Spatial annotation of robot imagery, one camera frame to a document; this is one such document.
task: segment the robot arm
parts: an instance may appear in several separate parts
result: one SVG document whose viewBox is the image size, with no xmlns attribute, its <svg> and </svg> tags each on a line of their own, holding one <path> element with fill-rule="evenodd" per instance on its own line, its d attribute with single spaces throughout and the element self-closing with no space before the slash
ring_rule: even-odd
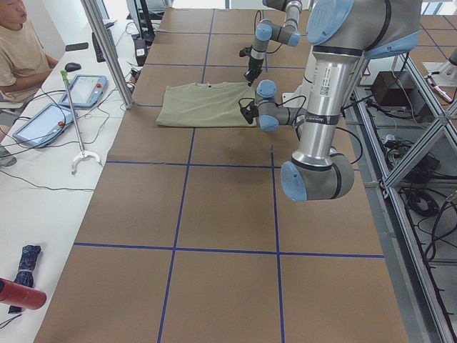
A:
<svg viewBox="0 0 457 343">
<path fill-rule="evenodd" d="M 313 58 L 307 71 L 313 71 L 311 89 L 303 81 L 296 94 L 307 98 L 292 123 L 300 137 L 291 161 L 281 167 L 281 184 L 294 201 L 335 199 L 347 194 L 353 185 L 353 167 L 332 147 L 340 110 L 350 95 L 351 72 L 361 59 L 379 59 L 412 50 L 419 37 L 421 0 L 319 0 L 308 23 L 308 40 Z M 261 129 L 272 131 L 287 113 L 276 103 L 274 82 L 264 80 L 257 88 L 254 111 Z"/>
<path fill-rule="evenodd" d="M 263 0 L 263 4 L 286 12 L 284 25 L 274 24 L 270 19 L 264 19 L 256 27 L 254 43 L 250 48 L 240 51 L 240 57 L 250 56 L 248 71 L 244 74 L 249 86 L 260 76 L 263 61 L 270 40 L 289 46 L 297 46 L 301 34 L 297 30 L 298 20 L 302 10 L 299 0 Z"/>
</svg>

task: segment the fabric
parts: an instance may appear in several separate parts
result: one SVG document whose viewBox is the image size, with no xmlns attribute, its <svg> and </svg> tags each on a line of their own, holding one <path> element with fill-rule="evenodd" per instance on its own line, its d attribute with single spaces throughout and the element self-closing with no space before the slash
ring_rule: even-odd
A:
<svg viewBox="0 0 457 343">
<path fill-rule="evenodd" d="M 238 105 L 241 98 L 254 98 L 246 82 L 185 84 L 167 86 L 158 125 L 189 127 L 228 127 L 249 125 Z"/>
<path fill-rule="evenodd" d="M 0 25 L 0 86 L 11 86 L 18 76 L 31 76 L 48 70 L 43 46 L 30 21 L 26 21 L 19 31 Z M 1 95 L 7 101 L 21 102 L 38 89 L 39 86 L 35 86 Z"/>
</svg>

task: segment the red can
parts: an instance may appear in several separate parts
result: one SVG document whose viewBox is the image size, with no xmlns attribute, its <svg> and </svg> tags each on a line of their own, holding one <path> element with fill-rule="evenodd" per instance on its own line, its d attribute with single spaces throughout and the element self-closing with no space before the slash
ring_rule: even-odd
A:
<svg viewBox="0 0 457 343">
<path fill-rule="evenodd" d="M 24 309 L 39 309 L 46 302 L 46 293 L 0 278 L 0 302 Z"/>
</svg>

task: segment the person's arm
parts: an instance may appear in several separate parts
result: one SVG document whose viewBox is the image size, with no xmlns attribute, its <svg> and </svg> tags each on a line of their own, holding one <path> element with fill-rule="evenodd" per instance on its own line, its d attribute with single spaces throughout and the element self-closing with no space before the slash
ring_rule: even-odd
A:
<svg viewBox="0 0 457 343">
<path fill-rule="evenodd" d="M 48 61 L 49 68 L 51 68 L 51 69 L 53 69 L 59 62 L 56 59 L 53 59 L 52 57 L 50 57 L 48 55 L 46 55 L 46 60 Z"/>
<path fill-rule="evenodd" d="M 14 82 L 11 86 L 0 86 L 0 90 L 3 93 L 9 93 L 11 91 L 23 91 L 25 89 L 29 89 L 37 84 L 42 84 L 48 75 L 51 73 L 51 69 L 45 71 L 43 73 L 38 73 L 31 76 L 24 76 L 24 77 L 17 77 L 16 82 Z"/>
</svg>

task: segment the beige cloth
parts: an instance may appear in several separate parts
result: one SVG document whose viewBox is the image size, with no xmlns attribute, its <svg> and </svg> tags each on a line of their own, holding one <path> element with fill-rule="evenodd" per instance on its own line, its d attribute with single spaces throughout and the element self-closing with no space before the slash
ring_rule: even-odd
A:
<svg viewBox="0 0 457 343">
<path fill-rule="evenodd" d="M 43 46 L 30 21 L 19 31 L 0 25 L 0 86 L 11 86 L 20 76 L 49 70 Z M 35 94 L 39 86 L 24 91 L 1 93 L 5 100 L 20 102 Z"/>
<path fill-rule="evenodd" d="M 158 125 L 189 127 L 228 127 L 249 125 L 238 105 L 241 98 L 254 98 L 246 82 L 185 84 L 167 86 Z"/>
</svg>

